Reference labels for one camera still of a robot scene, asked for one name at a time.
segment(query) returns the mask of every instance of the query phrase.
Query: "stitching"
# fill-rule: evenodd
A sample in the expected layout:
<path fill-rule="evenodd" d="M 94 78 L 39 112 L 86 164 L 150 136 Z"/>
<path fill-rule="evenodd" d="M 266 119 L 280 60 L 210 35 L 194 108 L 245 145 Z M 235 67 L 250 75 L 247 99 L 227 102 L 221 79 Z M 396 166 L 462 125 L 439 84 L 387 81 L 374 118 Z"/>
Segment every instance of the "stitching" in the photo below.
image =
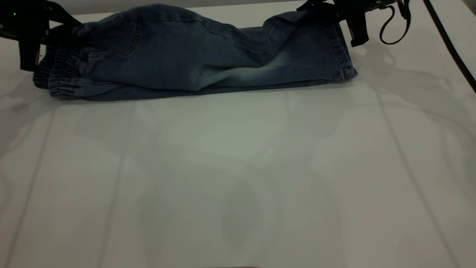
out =
<path fill-rule="evenodd" d="M 339 58 L 336 56 L 335 52 L 334 52 L 334 48 L 332 47 L 332 45 L 330 44 L 330 41 L 329 41 L 329 33 L 327 31 L 327 26 L 328 24 L 326 23 L 323 23 L 322 25 L 322 28 L 324 29 L 324 33 L 325 33 L 325 37 L 326 37 L 326 41 L 327 41 L 327 45 L 329 46 L 330 48 L 330 52 L 332 54 L 332 56 L 334 56 L 334 58 L 337 60 L 338 64 L 339 64 L 339 67 L 340 67 L 340 70 L 342 71 L 342 73 L 344 74 L 344 78 L 346 77 L 346 72 L 344 71 L 344 67 L 342 66 L 342 63 L 340 62 Z"/>
<path fill-rule="evenodd" d="M 276 24 L 277 24 L 280 20 L 281 20 L 281 18 L 279 18 L 279 20 L 276 20 L 276 21 L 273 23 L 273 25 L 271 26 L 271 29 L 269 30 L 268 35 L 271 34 L 271 32 L 274 30 Z M 142 20 L 128 20 L 128 21 L 143 22 Z M 240 42 L 238 42 L 238 41 L 236 41 L 236 40 L 234 40 L 234 39 L 232 39 L 232 38 L 230 38 L 230 37 L 228 37 L 228 36 L 225 36 L 225 35 L 222 35 L 222 34 L 219 34 L 219 33 L 214 32 L 212 29 L 210 29 L 210 28 L 209 28 L 202 20 L 200 20 L 200 19 L 196 19 L 196 20 L 192 20 L 192 21 L 166 21 L 166 20 L 147 20 L 147 21 L 178 22 L 178 23 L 194 23 L 194 22 L 197 22 L 197 21 L 198 21 L 198 22 L 199 22 L 206 30 L 208 30 L 210 33 L 212 33 L 212 34 L 214 34 L 214 35 L 217 35 L 217 36 L 220 36 L 221 38 L 224 38 L 224 39 L 227 39 L 227 40 L 231 40 L 231 41 L 233 41 L 234 43 L 236 43 L 236 44 L 238 44 L 238 45 L 241 45 L 241 46 L 243 46 L 243 47 L 245 47 L 245 48 L 247 48 L 247 49 L 249 49 L 249 50 L 251 50 L 251 51 L 253 51 L 253 52 L 264 52 L 264 51 L 267 51 L 267 50 L 269 49 L 269 48 L 265 48 L 265 49 L 263 49 L 263 50 L 255 50 L 255 49 L 252 49 L 252 48 L 248 47 L 247 45 L 242 44 L 242 43 L 240 43 Z"/>
<path fill-rule="evenodd" d="M 90 52 L 89 57 L 91 58 L 102 58 L 104 56 L 126 56 L 131 53 L 137 46 L 139 42 L 139 36 L 141 33 L 140 25 L 134 23 L 134 29 L 132 30 L 132 40 L 127 48 L 117 53 L 107 53 L 107 52 Z"/>

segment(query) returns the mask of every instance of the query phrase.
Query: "pant leg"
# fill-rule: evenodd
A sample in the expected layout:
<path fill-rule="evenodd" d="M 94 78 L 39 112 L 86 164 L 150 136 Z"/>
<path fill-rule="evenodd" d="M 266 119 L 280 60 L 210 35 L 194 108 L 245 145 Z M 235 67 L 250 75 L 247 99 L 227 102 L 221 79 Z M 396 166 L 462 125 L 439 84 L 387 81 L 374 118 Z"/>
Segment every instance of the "pant leg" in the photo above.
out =
<path fill-rule="evenodd" d="M 54 64 L 35 75 L 42 77 L 36 83 L 45 87 L 48 80 L 52 95 L 89 94 L 104 99 L 108 94 L 101 90 L 80 93 L 77 87 L 72 93 L 71 83 L 75 78 L 90 83 L 111 81 L 121 94 L 110 98 L 125 99 L 132 98 L 125 88 L 141 92 L 142 97 L 134 93 L 134 98 L 157 98 L 295 87 L 354 77 L 357 73 L 340 26 L 306 15 L 307 11 L 288 12 L 270 18 L 263 27 L 240 30 L 170 6 L 132 9 L 75 28 L 73 34 L 86 38 L 85 43 L 47 50 L 48 57 L 54 54 Z"/>

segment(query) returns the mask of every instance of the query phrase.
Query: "jeans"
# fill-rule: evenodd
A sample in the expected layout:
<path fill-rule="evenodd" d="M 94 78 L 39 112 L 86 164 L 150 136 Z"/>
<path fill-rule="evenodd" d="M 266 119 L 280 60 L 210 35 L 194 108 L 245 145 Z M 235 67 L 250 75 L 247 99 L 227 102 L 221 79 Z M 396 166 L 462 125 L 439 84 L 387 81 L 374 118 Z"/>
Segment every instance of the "jeans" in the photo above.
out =
<path fill-rule="evenodd" d="M 312 10 L 237 29 L 167 5 L 133 8 L 70 29 L 47 47 L 34 83 L 96 101 L 292 88 L 357 75 L 338 23 Z"/>

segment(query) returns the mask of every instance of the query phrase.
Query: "back pocket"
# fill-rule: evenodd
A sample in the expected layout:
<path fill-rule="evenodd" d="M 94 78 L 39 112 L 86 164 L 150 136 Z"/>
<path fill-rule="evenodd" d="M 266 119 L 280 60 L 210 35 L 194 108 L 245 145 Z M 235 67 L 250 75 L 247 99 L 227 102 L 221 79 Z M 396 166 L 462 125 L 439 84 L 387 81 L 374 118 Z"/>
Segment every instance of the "back pocket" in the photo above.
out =
<path fill-rule="evenodd" d="M 78 35 L 86 38 L 89 57 L 127 56 L 137 46 L 140 24 L 123 21 L 119 14 L 113 14 L 98 22 L 85 23 Z"/>

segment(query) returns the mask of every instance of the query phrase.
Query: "blue denim jeans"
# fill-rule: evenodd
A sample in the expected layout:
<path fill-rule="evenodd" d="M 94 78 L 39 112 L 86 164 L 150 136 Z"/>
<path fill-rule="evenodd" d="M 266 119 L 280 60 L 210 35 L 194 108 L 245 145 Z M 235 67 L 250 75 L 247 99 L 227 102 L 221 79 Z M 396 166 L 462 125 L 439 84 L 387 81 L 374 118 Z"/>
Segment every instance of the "blue denim jeans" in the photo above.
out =
<path fill-rule="evenodd" d="M 309 10 L 237 29 L 192 11 L 152 5 L 69 30 L 47 47 L 35 85 L 97 101 L 292 88 L 356 76 L 338 23 Z"/>

